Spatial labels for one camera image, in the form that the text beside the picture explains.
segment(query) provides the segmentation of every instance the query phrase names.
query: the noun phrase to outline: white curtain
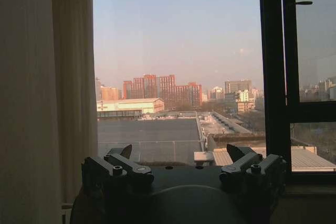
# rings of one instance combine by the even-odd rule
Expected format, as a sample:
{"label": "white curtain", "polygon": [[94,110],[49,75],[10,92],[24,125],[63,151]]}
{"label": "white curtain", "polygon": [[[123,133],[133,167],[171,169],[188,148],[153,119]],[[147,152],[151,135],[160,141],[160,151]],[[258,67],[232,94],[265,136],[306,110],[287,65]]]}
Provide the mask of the white curtain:
{"label": "white curtain", "polygon": [[63,202],[81,186],[80,164],[97,155],[92,0],[52,0]]}
{"label": "white curtain", "polygon": [[92,0],[0,10],[0,223],[61,223],[97,154]]}

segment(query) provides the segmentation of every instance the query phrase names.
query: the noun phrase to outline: window frame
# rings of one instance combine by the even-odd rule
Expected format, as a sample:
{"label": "window frame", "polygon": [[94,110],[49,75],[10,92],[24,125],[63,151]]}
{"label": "window frame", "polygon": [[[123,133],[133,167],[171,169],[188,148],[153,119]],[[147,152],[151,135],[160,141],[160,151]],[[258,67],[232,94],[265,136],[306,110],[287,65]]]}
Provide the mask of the window frame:
{"label": "window frame", "polygon": [[267,154],[284,157],[290,183],[333,184],[336,172],[291,170],[290,124],[336,121],[335,101],[300,102],[295,2],[260,0]]}

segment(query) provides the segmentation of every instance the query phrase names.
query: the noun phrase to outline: window glass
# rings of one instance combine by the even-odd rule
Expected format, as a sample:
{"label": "window glass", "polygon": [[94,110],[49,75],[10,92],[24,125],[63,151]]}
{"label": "window glass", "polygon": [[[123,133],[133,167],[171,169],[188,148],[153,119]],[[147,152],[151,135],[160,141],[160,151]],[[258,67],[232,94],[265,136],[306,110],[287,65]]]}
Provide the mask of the window glass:
{"label": "window glass", "polygon": [[336,171],[336,122],[291,124],[293,172]]}
{"label": "window glass", "polygon": [[300,101],[336,100],[336,0],[296,1]]}
{"label": "window glass", "polygon": [[225,165],[227,143],[265,153],[259,1],[93,0],[99,155],[132,144],[137,162]]}

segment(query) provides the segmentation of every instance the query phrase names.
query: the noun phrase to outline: fence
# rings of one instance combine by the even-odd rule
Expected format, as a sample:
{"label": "fence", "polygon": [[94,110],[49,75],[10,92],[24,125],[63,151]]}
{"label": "fence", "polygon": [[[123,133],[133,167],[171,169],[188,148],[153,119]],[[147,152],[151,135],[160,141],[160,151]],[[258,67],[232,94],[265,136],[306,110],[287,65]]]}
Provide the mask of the fence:
{"label": "fence", "polygon": [[197,112],[195,113],[196,113],[196,124],[197,124],[197,130],[198,130],[198,139],[200,140],[201,150],[203,152],[207,147],[207,140],[206,140],[204,132],[202,131],[201,123],[199,121],[200,119],[198,118]]}
{"label": "fence", "polygon": [[98,155],[103,157],[111,148],[132,144],[130,160],[135,162],[181,162],[194,164],[194,152],[201,151],[200,141],[99,142]]}

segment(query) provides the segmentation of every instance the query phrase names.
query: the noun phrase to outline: metal roof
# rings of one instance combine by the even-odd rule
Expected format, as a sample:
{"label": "metal roof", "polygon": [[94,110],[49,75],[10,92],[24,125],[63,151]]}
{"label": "metal roof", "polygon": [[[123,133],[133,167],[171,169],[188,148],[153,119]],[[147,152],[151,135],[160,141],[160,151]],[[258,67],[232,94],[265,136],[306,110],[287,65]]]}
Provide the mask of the metal roof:
{"label": "metal roof", "polygon": [[[266,157],[265,147],[256,147],[252,149],[256,153],[261,153],[263,157]],[[214,149],[213,154],[215,165],[224,166],[233,163],[226,148]],[[302,146],[294,146],[291,148],[291,158],[292,170],[294,172],[336,170],[335,164]]]}

